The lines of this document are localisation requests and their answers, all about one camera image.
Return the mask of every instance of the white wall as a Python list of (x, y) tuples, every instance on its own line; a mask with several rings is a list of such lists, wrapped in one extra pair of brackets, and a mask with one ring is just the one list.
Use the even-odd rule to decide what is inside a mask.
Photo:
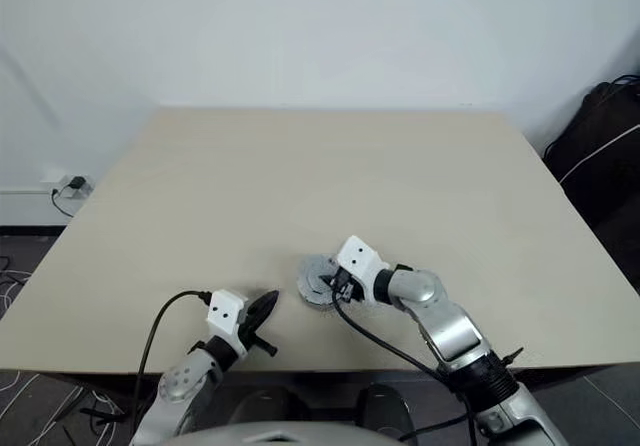
[(639, 64), (640, 0), (0, 0), (0, 224), (64, 223), (158, 104), (477, 108), (538, 149)]

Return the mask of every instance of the baseboard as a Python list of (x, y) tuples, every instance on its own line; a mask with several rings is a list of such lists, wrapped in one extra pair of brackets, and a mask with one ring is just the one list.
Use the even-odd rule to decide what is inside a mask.
[(0, 226), (0, 236), (60, 236), (66, 226)]

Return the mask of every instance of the table surface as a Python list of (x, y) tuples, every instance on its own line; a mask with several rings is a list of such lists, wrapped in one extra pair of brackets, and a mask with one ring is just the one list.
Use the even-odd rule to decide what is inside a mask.
[[(497, 114), (160, 110), (0, 324), (0, 368), (137, 370), (184, 289), (278, 288), (245, 370), (412, 369), (304, 304), (299, 261), (351, 234), (435, 271), (518, 367), (640, 361), (640, 299), (519, 132)], [(349, 306), (429, 364), (416, 325)], [(195, 299), (165, 315), (148, 371), (206, 335)]]

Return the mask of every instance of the floor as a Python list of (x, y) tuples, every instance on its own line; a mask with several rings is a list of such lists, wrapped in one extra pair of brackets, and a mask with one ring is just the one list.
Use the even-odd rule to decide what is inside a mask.
[[(1, 237), (0, 255), (11, 258), (11, 269), (31, 272), (54, 242), (52, 237)], [(28, 278), (21, 273), (14, 276)], [(9, 279), (5, 282), (5, 279), (8, 279), (6, 275), (0, 277), (0, 327), (5, 306), (11, 306), (7, 298), (15, 300), (21, 289), (18, 284), (7, 293), (14, 281)], [(91, 431), (88, 418), (77, 412), (77, 409), (92, 407), (96, 402), (90, 392), (74, 412), (53, 425), (39, 443), (34, 441), (47, 431), (50, 419), (63, 400), (70, 394), (73, 398), (78, 391), (71, 384), (38, 376), (2, 415), (12, 398), (34, 376), (21, 373), (15, 381), (16, 374), (14, 371), (0, 372), (0, 445), (121, 446), (128, 443), (128, 425), (118, 426), (115, 432), (112, 427), (106, 431), (101, 427), (94, 428), (97, 435)], [(246, 376), (229, 375), (228, 384), (218, 391), (220, 418), (229, 414), (239, 398), (255, 387), (246, 384), (246, 380)], [(416, 427), (443, 421), (462, 412), (460, 404), (441, 386), (416, 375), (385, 374), (377, 381), (393, 386), (403, 395)], [(296, 392), (305, 400), (317, 403), (311, 406), (344, 407), (355, 400), (365, 385), (347, 381), (333, 388), (324, 385), (317, 390), (298, 385)], [(611, 367), (538, 391), (535, 396), (571, 444), (640, 444), (640, 364)], [(97, 402), (97, 405), (104, 411), (111, 408), (102, 402)], [(420, 439), (420, 444), (468, 444), (466, 426), (462, 424), (430, 433)]]

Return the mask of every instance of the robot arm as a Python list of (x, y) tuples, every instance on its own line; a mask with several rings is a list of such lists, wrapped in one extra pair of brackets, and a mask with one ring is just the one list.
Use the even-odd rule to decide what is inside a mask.
[(435, 274), (402, 265), (391, 270), (356, 236), (346, 241), (334, 261), (339, 269), (329, 283), (342, 299), (349, 301), (361, 288), (357, 295), (365, 301), (391, 304), (418, 323), (439, 371), (468, 400), (485, 436), (504, 444), (567, 444), (466, 311), (449, 300)]
[(256, 335), (278, 299), (271, 291), (249, 305), (237, 293), (213, 293), (207, 325), (209, 340), (196, 343), (189, 354), (164, 373), (151, 408), (140, 422), (130, 446), (163, 443), (190, 429), (195, 413), (206, 408), (224, 373), (247, 356), (252, 346), (274, 356), (277, 349)]

